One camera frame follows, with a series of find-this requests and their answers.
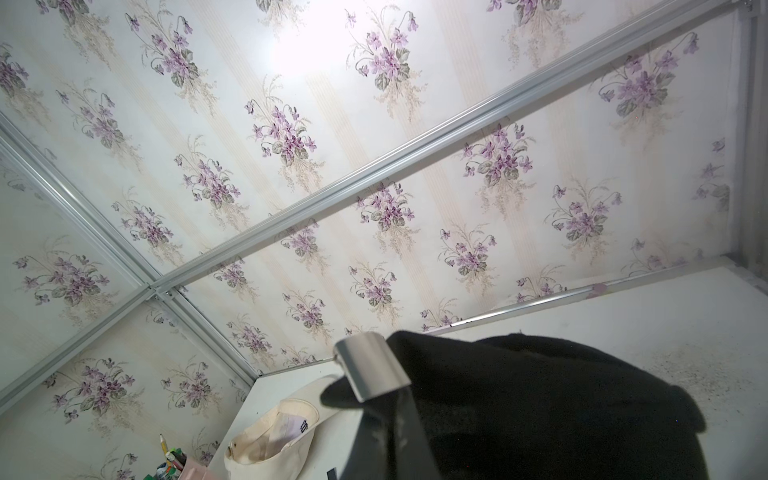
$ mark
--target metal clamp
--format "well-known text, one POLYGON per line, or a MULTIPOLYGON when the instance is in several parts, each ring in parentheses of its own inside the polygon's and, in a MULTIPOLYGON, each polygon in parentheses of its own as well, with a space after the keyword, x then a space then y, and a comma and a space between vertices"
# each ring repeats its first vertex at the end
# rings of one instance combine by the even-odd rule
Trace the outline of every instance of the metal clamp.
POLYGON ((384 337, 359 333, 333 347, 333 359, 344 369, 358 402, 365 402, 411 385, 384 337))

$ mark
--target white countertop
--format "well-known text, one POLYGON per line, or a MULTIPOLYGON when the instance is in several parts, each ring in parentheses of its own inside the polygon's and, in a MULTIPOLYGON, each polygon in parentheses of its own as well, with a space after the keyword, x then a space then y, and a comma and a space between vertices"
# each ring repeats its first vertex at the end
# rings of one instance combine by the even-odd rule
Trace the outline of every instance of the white countertop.
MULTIPOLYGON (((768 296, 727 268, 445 336, 475 341, 520 331, 593 346, 683 386, 707 420, 699 438, 710 477, 765 478, 760 473, 768 472, 768 296)), ((227 480, 223 453, 229 441, 281 399, 329 374, 341 375, 341 368, 327 362, 257 380, 210 468, 227 480)), ((342 411, 318 427, 298 480, 327 480, 334 467, 341 476, 361 415, 342 411)))

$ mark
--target black fabric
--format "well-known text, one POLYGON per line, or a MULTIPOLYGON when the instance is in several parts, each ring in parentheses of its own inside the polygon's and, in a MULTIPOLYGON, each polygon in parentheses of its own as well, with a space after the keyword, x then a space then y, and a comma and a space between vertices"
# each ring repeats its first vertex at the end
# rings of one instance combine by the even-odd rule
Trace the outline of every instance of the black fabric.
MULTIPOLYGON (((387 344, 443 478, 707 478, 692 398, 599 350, 522 334, 387 344)), ((351 394, 340 379, 321 400, 359 408, 351 394)))
POLYGON ((320 401, 336 408, 363 409, 341 480, 440 480, 410 389, 361 404, 349 382, 337 381, 323 391, 320 401))

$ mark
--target pencil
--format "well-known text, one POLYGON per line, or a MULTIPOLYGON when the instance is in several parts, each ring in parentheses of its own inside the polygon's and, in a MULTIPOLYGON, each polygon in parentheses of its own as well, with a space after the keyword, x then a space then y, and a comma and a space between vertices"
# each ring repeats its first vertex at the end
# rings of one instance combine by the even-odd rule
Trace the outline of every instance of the pencil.
POLYGON ((163 449, 163 455, 168 453, 168 445, 165 444, 165 439, 163 438, 163 434, 160 434, 160 447, 163 449))

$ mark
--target marker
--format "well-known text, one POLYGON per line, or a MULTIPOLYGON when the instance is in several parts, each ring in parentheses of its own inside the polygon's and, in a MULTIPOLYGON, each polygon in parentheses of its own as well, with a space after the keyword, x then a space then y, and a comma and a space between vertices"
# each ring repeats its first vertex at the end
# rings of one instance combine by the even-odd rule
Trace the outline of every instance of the marker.
POLYGON ((170 464, 171 464, 171 465, 172 465, 172 466, 173 466, 173 467, 174 467, 176 470, 178 470, 179 472, 181 472, 182 470, 184 470, 184 467, 182 466, 182 464, 181 464, 181 463, 179 463, 179 461, 178 461, 178 460, 176 460, 176 457, 174 457, 174 454, 172 454, 172 453, 170 453, 170 452, 166 452, 166 453, 165 453, 165 458, 167 458, 167 460, 169 461, 169 463, 170 463, 170 464))

